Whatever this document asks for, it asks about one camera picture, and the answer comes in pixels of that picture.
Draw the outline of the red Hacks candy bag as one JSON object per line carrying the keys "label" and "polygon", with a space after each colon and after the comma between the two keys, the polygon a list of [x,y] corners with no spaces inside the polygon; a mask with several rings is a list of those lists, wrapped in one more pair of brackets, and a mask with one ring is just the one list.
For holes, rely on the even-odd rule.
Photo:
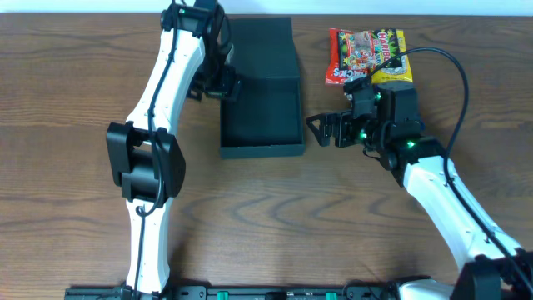
{"label": "red Hacks candy bag", "polygon": [[369,32],[353,32],[331,27],[330,64],[325,83],[342,85],[347,79],[365,76],[371,68]]}

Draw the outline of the black gift box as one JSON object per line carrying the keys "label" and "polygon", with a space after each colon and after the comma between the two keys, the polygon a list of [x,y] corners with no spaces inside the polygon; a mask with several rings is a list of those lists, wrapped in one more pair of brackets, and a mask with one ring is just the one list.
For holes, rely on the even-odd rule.
{"label": "black gift box", "polygon": [[301,156],[306,149],[301,74],[290,17],[236,18],[222,30],[241,77],[234,102],[220,104],[223,159]]}

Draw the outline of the yellow candy bag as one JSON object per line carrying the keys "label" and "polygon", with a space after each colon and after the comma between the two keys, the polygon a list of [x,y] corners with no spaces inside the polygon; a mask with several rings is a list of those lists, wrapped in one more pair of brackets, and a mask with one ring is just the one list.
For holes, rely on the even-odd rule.
{"label": "yellow candy bag", "polygon": [[[382,28],[371,31],[373,60],[371,70],[396,55],[406,51],[404,32],[400,29]],[[387,64],[372,76],[374,84],[390,81],[412,82],[411,66],[407,56],[400,57]]]}

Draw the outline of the Haribo gummy candy bag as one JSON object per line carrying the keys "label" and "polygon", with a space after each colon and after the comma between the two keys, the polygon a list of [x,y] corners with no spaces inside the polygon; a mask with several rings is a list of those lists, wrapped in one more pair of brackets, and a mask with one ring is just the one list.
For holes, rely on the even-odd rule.
{"label": "Haribo gummy candy bag", "polygon": [[367,71],[401,52],[398,31],[393,28],[362,32],[341,30],[333,37],[342,71]]}

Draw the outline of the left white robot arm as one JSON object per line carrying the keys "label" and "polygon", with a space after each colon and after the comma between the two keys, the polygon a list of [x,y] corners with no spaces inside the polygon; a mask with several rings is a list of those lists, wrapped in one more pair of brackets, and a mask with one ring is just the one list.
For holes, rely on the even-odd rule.
{"label": "left white robot arm", "polygon": [[186,162],[177,142],[188,98],[235,101],[242,80],[230,61],[234,47],[219,35],[229,22],[217,1],[171,2],[160,17],[157,59],[146,88],[123,123],[106,132],[112,179],[131,226],[131,261],[116,299],[166,298],[169,215],[182,189]]}

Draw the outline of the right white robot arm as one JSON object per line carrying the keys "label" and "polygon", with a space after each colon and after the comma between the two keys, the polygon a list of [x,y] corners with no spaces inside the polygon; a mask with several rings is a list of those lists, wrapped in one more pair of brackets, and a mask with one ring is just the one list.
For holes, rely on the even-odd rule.
{"label": "right white robot arm", "polygon": [[434,137],[424,135],[411,82],[345,84],[351,106],[306,120],[318,143],[360,144],[423,207],[446,242],[459,277],[452,285],[428,276],[388,283],[382,299],[530,299],[532,254],[506,234],[461,181]]}

